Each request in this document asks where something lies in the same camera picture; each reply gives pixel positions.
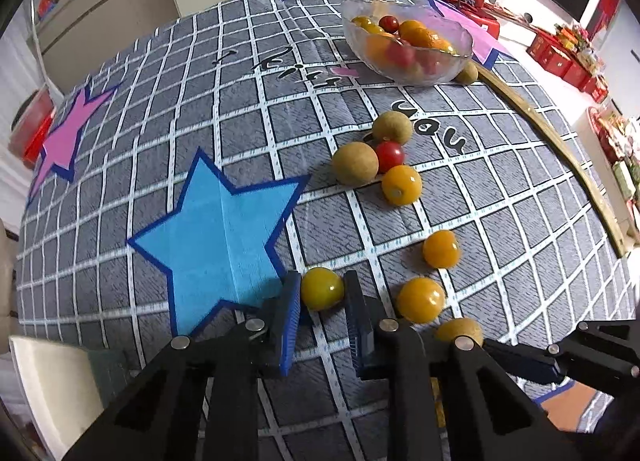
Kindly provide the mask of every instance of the blue gripper pad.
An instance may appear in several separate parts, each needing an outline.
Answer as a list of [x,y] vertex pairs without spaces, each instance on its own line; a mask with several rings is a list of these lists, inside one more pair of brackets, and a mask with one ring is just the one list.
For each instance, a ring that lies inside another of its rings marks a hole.
[[300,283],[302,277],[296,271],[289,271],[284,279],[276,319],[280,344],[278,349],[280,361],[278,367],[281,376],[287,376],[293,363],[293,352],[296,347],[298,322],[300,320]]

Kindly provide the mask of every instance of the pink star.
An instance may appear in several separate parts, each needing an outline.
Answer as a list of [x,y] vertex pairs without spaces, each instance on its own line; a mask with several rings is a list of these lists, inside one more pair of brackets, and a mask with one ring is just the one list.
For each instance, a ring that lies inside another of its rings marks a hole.
[[31,184],[27,205],[33,201],[35,192],[42,186],[50,170],[53,170],[69,183],[74,180],[74,162],[78,153],[82,126],[96,112],[98,107],[111,98],[119,85],[107,89],[107,91],[94,98],[90,98],[91,89],[88,83],[78,91],[65,120],[44,140],[40,151],[42,164],[38,169],[35,180],[33,180],[33,184]]
[[455,8],[439,0],[428,1],[431,7],[441,16],[450,21],[459,22],[471,34],[474,38],[474,55],[478,62],[487,69],[491,69],[494,66],[499,53],[509,54],[509,51],[498,40],[494,39],[489,33]]

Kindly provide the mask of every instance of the table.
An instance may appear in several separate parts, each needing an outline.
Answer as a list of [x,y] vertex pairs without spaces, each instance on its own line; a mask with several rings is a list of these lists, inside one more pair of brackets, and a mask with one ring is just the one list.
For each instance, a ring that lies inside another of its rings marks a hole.
[[[137,40],[94,74],[91,96],[120,86],[82,126],[73,181],[43,176],[22,223],[16,270],[26,334],[123,349],[131,369],[168,342],[167,277],[127,239],[174,210],[198,148],[237,187],[310,174],[275,243],[278,256],[301,272],[356,269],[366,294],[389,311],[402,284],[424,275],[447,292],[439,321],[471,316],[486,336],[512,343],[547,345],[583,318],[632,314],[626,261],[528,123],[482,83],[417,88],[373,73],[344,40],[342,1],[226,1]],[[276,54],[280,62],[260,65]],[[336,74],[338,67],[351,71]],[[600,184],[527,70],[506,55],[494,70]],[[66,98],[56,127],[81,90]],[[377,181],[356,190],[337,184],[328,165],[338,146],[361,140],[392,106],[439,127],[405,146],[424,187],[402,208],[388,206]],[[454,229],[463,257],[449,271],[429,271],[420,244],[440,228]],[[200,336],[241,318],[223,310]],[[300,329],[286,381],[260,385],[261,458],[384,457],[385,383],[354,376],[344,310],[313,313],[312,321]],[[531,397],[548,391],[520,384]]]

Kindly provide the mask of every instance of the glass bowl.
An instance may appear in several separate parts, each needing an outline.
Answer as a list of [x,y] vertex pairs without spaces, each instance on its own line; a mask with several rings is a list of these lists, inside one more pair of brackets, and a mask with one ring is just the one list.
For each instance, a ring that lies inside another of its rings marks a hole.
[[[351,19],[365,16],[378,24],[384,16],[398,23],[415,19],[446,38],[455,50],[402,45],[394,38],[370,34]],[[342,27],[353,53],[373,71],[403,85],[431,86],[450,82],[472,56],[473,37],[459,22],[444,19],[428,6],[379,0],[347,0],[342,3]]]

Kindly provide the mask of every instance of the chair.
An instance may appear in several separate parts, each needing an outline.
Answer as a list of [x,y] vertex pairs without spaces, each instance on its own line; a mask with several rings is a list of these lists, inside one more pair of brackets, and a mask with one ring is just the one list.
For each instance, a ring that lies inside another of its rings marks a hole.
[[25,336],[9,340],[33,424],[50,456],[61,460],[127,385],[124,355]]

